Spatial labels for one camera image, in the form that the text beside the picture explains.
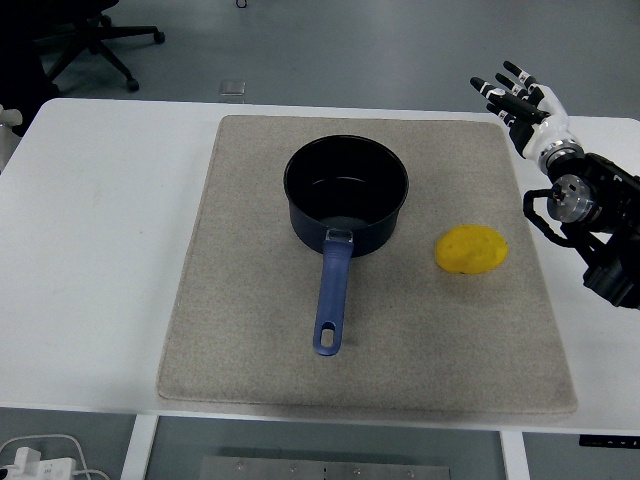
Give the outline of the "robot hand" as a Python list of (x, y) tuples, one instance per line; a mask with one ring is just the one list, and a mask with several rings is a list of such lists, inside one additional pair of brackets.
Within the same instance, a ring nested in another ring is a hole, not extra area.
[(497, 85), (480, 77), (472, 77), (470, 85), (507, 127), (516, 152), (545, 166), (543, 159), (558, 145), (577, 144), (568, 114), (550, 87), (510, 61), (503, 67), (510, 77), (497, 73)]

